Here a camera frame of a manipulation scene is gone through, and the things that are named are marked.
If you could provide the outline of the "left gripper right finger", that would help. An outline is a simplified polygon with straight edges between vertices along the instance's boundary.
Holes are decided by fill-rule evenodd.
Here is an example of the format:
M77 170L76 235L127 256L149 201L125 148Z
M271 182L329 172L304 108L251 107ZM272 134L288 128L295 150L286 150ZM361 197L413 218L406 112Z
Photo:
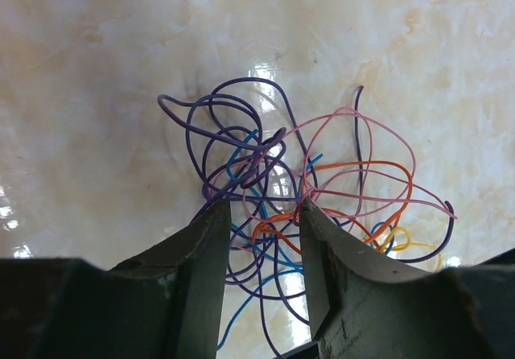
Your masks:
M300 210L311 336L322 358L497 358L484 266L435 274L372 250L310 200Z

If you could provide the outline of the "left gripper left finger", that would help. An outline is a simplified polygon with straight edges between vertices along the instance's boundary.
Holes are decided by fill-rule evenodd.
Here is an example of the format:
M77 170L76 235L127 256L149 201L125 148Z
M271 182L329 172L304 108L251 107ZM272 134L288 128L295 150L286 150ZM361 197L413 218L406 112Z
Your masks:
M230 205L214 202L179 232L103 270L85 260L32 260L49 302L30 358L214 358Z

